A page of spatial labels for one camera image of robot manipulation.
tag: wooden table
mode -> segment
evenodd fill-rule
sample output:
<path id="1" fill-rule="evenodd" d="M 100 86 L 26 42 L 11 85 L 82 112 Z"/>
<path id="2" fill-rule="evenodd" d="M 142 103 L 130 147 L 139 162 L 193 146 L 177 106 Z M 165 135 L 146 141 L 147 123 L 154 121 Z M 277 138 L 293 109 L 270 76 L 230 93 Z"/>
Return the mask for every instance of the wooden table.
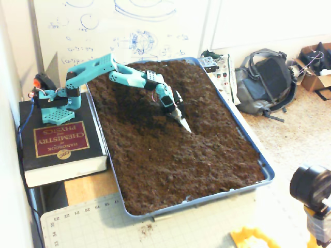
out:
<path id="1" fill-rule="evenodd" d="M 111 168 L 105 172 L 66 181 L 65 188 L 69 206 L 118 192 Z"/>

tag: book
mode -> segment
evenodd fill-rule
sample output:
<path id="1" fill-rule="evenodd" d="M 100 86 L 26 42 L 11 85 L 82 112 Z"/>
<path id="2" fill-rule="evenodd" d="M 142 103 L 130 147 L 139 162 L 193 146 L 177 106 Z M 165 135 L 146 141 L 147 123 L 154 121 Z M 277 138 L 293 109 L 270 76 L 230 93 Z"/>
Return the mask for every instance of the book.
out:
<path id="1" fill-rule="evenodd" d="M 92 98 L 81 93 L 81 107 L 62 125 L 43 124 L 41 110 L 33 114 L 22 131 L 23 169 L 29 188 L 101 172 L 107 169 L 107 152 Z M 19 103 L 21 124 L 31 102 Z"/>

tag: yellow object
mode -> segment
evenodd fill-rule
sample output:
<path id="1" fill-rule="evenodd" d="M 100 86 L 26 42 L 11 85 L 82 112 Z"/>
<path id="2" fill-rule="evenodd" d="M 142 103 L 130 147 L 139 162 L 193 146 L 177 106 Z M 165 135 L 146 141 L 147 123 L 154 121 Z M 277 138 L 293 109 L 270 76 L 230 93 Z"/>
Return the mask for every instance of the yellow object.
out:
<path id="1" fill-rule="evenodd" d="M 311 215 L 314 216 L 316 214 L 316 212 L 314 210 L 311 210 L 310 208 L 304 206 L 304 209 Z"/>
<path id="2" fill-rule="evenodd" d="M 265 235 L 258 228 L 243 227 L 241 230 L 230 232 L 230 235 L 237 248 L 253 248 L 254 245 L 266 248 L 281 248 L 277 242 Z"/>
<path id="3" fill-rule="evenodd" d="M 313 234 L 310 235 L 310 240 L 307 243 L 307 248 L 321 248 L 321 246 L 317 245 L 316 238 Z"/>

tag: blue wire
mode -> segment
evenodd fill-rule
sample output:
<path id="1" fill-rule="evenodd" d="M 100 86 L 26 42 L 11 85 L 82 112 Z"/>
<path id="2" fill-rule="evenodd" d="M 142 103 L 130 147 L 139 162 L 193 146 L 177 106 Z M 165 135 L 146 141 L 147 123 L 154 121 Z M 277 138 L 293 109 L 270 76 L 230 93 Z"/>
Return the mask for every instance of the blue wire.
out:
<path id="1" fill-rule="evenodd" d="M 21 129 L 20 129 L 20 131 L 19 131 L 19 133 L 18 133 L 17 141 L 16 141 L 17 143 L 19 143 L 21 133 L 22 133 L 23 129 L 25 128 L 25 125 L 27 124 L 27 122 L 29 121 L 29 119 L 30 119 L 30 117 L 31 117 L 31 115 L 32 115 L 33 108 L 34 108 L 34 106 L 35 106 L 35 100 L 34 100 L 33 98 L 31 98 L 31 103 L 32 103 L 32 104 L 31 104 L 31 110 L 30 110 L 30 113 L 29 113 L 29 115 L 27 116 L 27 118 L 26 118 L 24 124 L 22 125 L 22 127 L 21 127 Z"/>
<path id="2" fill-rule="evenodd" d="M 31 103 L 32 103 L 32 104 L 31 104 L 31 110 L 30 110 L 30 113 L 29 113 L 29 115 L 27 116 L 27 118 L 26 118 L 24 124 L 22 125 L 21 129 L 20 129 L 19 132 L 18 132 L 18 136 L 17 136 L 17 144 L 18 144 L 18 145 L 19 145 L 19 143 L 20 143 L 20 135 L 21 135 L 23 129 L 25 128 L 27 122 L 29 121 L 30 117 L 32 116 L 33 108 L 34 108 L 34 106 L 35 106 L 35 100 L 34 100 L 33 98 L 31 98 Z M 39 236 L 39 239 L 40 239 L 41 247 L 43 248 L 44 245 L 43 245 L 43 241 L 42 241 L 42 238 L 41 238 L 41 235 L 40 235 L 41 232 L 40 232 L 40 230 L 39 230 L 39 226 L 38 226 L 38 223 L 37 223 L 37 219 L 36 219 L 35 213 L 33 212 L 32 214 L 33 214 L 33 218 L 34 218 L 34 220 L 35 220 L 36 226 L 37 226 L 37 232 L 38 232 L 38 236 Z"/>

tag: black cable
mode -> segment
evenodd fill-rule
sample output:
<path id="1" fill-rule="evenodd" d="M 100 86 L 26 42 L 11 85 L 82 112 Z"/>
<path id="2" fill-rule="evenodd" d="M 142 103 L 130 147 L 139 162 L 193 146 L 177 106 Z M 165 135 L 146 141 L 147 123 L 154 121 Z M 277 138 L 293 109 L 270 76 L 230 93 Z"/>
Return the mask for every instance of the black cable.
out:
<path id="1" fill-rule="evenodd" d="M 19 134 L 20 131 L 22 132 L 21 129 L 21 125 L 18 126 L 17 128 L 17 133 Z M 23 181 L 23 186 L 24 186 L 24 191 L 26 193 L 26 197 L 27 197 L 27 202 L 31 208 L 31 211 L 32 211 L 32 215 L 33 215 L 33 219 L 36 223 L 36 226 L 37 226 L 37 232 L 38 232 L 38 237 L 39 237 L 39 240 L 40 240 L 40 244 L 41 244 L 41 247 L 44 248 L 43 246 L 43 239 L 41 238 L 41 230 L 39 230 L 39 226 L 38 226 L 38 222 L 37 222 L 37 218 L 35 216 L 35 213 L 38 214 L 39 218 L 41 217 L 41 214 L 33 207 L 32 205 L 32 199 L 30 197 L 30 194 L 29 194 L 29 188 L 27 186 L 27 183 L 26 183 L 26 180 L 25 180 L 25 176 L 24 176 L 24 168 L 23 168 L 23 149 L 22 149 L 22 142 L 21 142 L 21 139 L 18 137 L 18 142 L 17 142 L 17 152 L 18 152 L 18 159 L 19 159 L 19 168 L 20 168 L 20 174 L 21 174 L 21 178 L 22 178 L 22 181 Z"/>
<path id="2" fill-rule="evenodd" d="M 61 188 L 61 185 L 62 185 L 62 183 L 59 182 L 57 188 L 54 190 L 54 193 L 53 193 L 52 196 L 51 196 L 51 199 L 53 199 L 53 198 L 56 196 L 56 193 L 57 193 L 57 192 L 59 191 L 59 189 Z"/>

